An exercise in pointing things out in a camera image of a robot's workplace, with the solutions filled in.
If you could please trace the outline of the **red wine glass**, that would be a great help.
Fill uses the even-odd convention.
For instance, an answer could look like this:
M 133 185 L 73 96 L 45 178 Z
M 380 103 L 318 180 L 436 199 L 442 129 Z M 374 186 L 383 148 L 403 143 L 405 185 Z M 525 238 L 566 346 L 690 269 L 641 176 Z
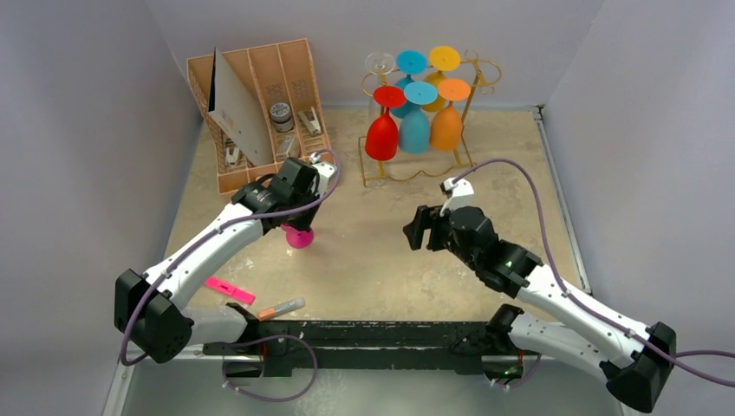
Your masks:
M 371 159 L 388 161 L 397 153 L 399 143 L 399 128 L 390 110 L 403 106 L 407 99 L 402 89 L 391 85 L 375 89 L 373 98 L 384 112 L 372 122 L 367 131 L 365 152 Z

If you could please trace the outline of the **magenta wine glass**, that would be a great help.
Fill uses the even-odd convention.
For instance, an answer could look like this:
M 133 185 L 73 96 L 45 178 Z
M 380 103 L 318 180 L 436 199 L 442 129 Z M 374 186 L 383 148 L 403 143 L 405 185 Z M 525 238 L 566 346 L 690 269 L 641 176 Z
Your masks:
M 294 249 L 303 249 L 310 246 L 315 238 L 314 231 L 299 231 L 288 224 L 283 224 L 281 229 L 285 232 L 286 241 Z

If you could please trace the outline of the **orange wine glass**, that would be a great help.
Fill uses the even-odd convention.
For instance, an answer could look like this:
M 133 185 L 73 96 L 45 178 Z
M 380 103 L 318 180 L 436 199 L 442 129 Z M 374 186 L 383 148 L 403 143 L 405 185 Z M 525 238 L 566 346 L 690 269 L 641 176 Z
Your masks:
M 432 120 L 430 146 L 438 151 L 450 152 L 458 147 L 464 128 L 464 122 L 454 103 L 466 100 L 472 89 L 464 80 L 447 78 L 439 83 L 437 91 L 439 97 L 446 101 L 446 105 Z

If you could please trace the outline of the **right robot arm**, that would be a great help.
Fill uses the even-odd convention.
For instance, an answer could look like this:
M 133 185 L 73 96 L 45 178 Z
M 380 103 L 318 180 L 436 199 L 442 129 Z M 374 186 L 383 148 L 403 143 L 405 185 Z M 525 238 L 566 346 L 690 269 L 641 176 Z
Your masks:
M 559 283 L 535 253 L 503 240 L 477 207 L 443 213 L 421 205 L 403 233 L 412 250 L 447 250 L 489 289 L 556 318 L 544 323 L 517 314 L 486 330 L 489 346 L 517 346 L 588 369 L 622 404 L 651 413 L 673 371 L 661 357 L 676 349 L 677 335 L 663 322 L 647 325 L 620 314 L 578 288 Z

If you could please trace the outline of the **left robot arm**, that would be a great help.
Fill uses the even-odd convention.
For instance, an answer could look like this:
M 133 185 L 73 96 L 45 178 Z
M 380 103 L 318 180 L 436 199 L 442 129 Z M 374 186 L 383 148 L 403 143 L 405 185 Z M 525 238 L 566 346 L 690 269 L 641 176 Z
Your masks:
M 199 234 L 165 260 L 139 274 L 123 271 L 114 283 L 114 326 L 123 334 L 120 362 L 133 342 L 157 363 L 192 345 L 225 343 L 248 354 L 258 343 L 254 317 L 239 306 L 195 309 L 189 302 L 205 282 L 247 245 L 283 226 L 310 231 L 321 203 L 335 190 L 337 160 L 288 158 L 275 174 L 242 186 Z

